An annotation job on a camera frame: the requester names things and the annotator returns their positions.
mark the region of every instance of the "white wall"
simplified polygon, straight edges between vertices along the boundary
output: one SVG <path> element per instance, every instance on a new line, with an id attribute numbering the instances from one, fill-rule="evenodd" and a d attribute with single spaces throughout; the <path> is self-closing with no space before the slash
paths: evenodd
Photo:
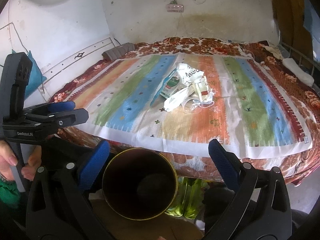
<path id="1" fill-rule="evenodd" d="M 109 34 L 101 0 L 10 0 L 0 14 L 0 27 L 9 21 L 42 70 Z M 10 33 L 12 45 L 8 28 L 0 30 L 1 65 L 12 48 L 24 51 L 13 26 Z"/>
<path id="2" fill-rule="evenodd" d="M 271 0 L 178 0 L 184 13 L 168 13 L 171 0 L 102 0 L 110 32 L 121 43 L 166 37 L 208 37 L 278 43 Z"/>

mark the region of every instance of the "human hand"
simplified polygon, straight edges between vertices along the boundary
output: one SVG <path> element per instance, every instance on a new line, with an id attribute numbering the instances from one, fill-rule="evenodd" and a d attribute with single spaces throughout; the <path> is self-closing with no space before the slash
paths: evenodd
<path id="1" fill-rule="evenodd" d="M 7 180 L 14 180 L 10 169 L 16 166 L 18 160 L 12 152 L 10 146 L 5 141 L 0 141 L 0 173 Z M 25 179 L 33 180 L 36 170 L 41 165 L 41 146 L 36 146 L 33 153 L 28 158 L 28 164 L 21 169 L 21 174 Z"/>

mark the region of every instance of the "power strip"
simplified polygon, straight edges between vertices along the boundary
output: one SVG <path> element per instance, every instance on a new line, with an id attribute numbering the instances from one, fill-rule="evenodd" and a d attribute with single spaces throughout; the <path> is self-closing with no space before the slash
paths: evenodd
<path id="1" fill-rule="evenodd" d="M 167 12 L 184 12 L 183 4 L 167 4 L 165 7 Z"/>

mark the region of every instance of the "floral blanket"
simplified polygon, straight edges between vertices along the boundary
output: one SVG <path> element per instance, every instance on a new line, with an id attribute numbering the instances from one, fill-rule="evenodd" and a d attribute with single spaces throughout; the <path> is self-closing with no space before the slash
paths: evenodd
<path id="1" fill-rule="evenodd" d="M 300 114 L 305 119 L 306 126 L 311 133 L 313 147 L 310 150 L 299 154 L 285 157 L 269 159 L 242 159 L 252 163 L 255 168 L 269 170 L 273 166 L 278 166 L 282 170 L 286 183 L 293 182 L 298 185 L 303 178 L 320 166 L 318 151 L 320 147 L 320 100 L 314 91 L 301 83 L 286 69 L 282 62 L 275 59 L 267 52 L 263 45 L 266 42 L 239 44 L 231 41 L 221 41 L 217 39 L 196 39 L 196 38 L 167 38 L 161 42 L 153 44 L 136 44 L 136 50 L 127 53 L 123 58 L 133 58 L 149 54 L 176 54 L 183 52 L 187 54 L 221 54 L 230 56 L 242 56 L 251 54 L 254 60 L 264 66 L 268 74 L 282 86 L 291 98 Z M 90 67 L 85 73 L 75 80 L 65 85 L 58 91 L 51 101 L 59 102 L 67 99 L 71 93 L 79 86 L 96 76 L 107 68 L 112 62 L 100 61 Z M 94 147 L 99 141 L 99 137 L 86 134 L 74 127 L 60 131 L 60 136 L 81 145 Z M 130 145 L 110 141 L 113 152 L 118 153 Z M 221 177 L 208 157 L 197 157 L 173 153 L 163 153 L 175 166 L 179 175 L 202 179 L 221 181 Z"/>

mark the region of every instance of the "striped blanket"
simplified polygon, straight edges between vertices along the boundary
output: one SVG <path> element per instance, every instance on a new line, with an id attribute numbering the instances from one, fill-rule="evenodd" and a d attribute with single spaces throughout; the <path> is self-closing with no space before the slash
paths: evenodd
<path id="1" fill-rule="evenodd" d="M 166 112 L 162 87 L 177 62 L 204 71 L 214 105 Z M 119 59 L 67 98 L 89 112 L 79 129 L 137 147 L 208 156 L 217 138 L 239 158 L 273 158 L 312 147 L 310 132 L 286 92 L 248 57 L 147 55 Z"/>

